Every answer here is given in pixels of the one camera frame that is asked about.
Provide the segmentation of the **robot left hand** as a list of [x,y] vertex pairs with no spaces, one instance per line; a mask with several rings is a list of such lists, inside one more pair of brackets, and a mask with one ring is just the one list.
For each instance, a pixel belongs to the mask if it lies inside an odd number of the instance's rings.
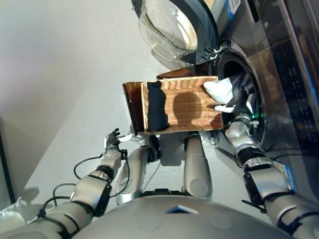
[[109,147],[118,147],[120,143],[127,142],[135,136],[134,133],[120,135],[119,128],[115,128],[111,133],[107,134],[104,138],[104,148],[107,150]]

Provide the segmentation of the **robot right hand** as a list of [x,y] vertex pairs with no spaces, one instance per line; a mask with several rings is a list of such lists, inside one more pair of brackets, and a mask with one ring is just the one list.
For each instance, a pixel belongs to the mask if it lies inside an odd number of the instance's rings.
[[234,115],[252,115],[253,109],[249,96],[254,94],[252,78],[247,73],[238,73],[229,78],[232,85],[232,98],[228,103],[221,103],[215,107],[216,110]]

